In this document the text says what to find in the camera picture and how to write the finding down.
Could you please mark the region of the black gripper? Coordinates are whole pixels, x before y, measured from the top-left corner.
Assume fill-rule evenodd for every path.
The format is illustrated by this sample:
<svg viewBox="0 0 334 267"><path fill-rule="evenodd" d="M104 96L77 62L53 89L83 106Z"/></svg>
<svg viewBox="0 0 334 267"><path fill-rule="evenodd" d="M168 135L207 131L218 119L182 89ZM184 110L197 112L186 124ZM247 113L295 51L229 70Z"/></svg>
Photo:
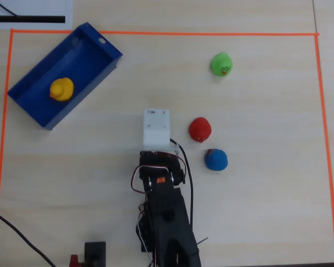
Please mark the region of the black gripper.
<svg viewBox="0 0 334 267"><path fill-rule="evenodd" d="M151 191L157 184L178 186L185 183L186 163L172 153L164 151L141 151L139 158L139 178L145 192Z"/></svg>

